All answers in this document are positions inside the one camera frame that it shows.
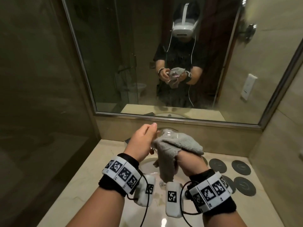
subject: person's right hand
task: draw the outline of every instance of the person's right hand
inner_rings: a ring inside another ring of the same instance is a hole
[[[163,68],[161,70],[161,72],[159,73],[160,80],[164,82],[169,81],[169,76],[166,74],[166,72],[169,72],[169,70],[170,70],[169,68]]]
[[[179,151],[177,163],[188,177],[208,170],[208,167],[201,156],[184,150]]]

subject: wall-mounted chrome fixture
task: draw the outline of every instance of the wall-mounted chrome fixture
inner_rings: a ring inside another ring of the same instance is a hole
[[[241,19],[238,28],[238,38],[248,43],[252,40],[257,30],[257,24],[248,24],[245,19],[247,0],[242,0]]]

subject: white vr headset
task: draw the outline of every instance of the white vr headset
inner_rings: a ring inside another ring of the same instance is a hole
[[[183,9],[182,19],[177,19],[172,23],[172,35],[176,38],[191,37],[198,24],[199,20],[187,19],[187,7],[189,3],[186,3]]]

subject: person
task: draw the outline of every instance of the person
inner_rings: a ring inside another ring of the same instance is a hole
[[[184,32],[180,31],[186,11]],[[169,107],[194,107],[189,98],[191,85],[198,82],[206,63],[206,50],[194,36],[195,28],[199,22],[200,7],[197,1],[179,4],[173,15],[173,28],[170,41],[160,43],[154,55],[156,72],[159,75],[157,96]],[[184,68],[185,72],[178,78],[178,87],[171,88],[168,72],[173,68]]]
[[[157,124],[144,124],[133,134],[124,153],[141,162],[148,156],[156,132]],[[209,170],[201,157],[183,150],[177,155],[177,162],[189,177]],[[118,227],[124,201],[119,192],[98,187],[67,227]],[[246,227],[237,211],[203,215],[203,222],[205,227]]]

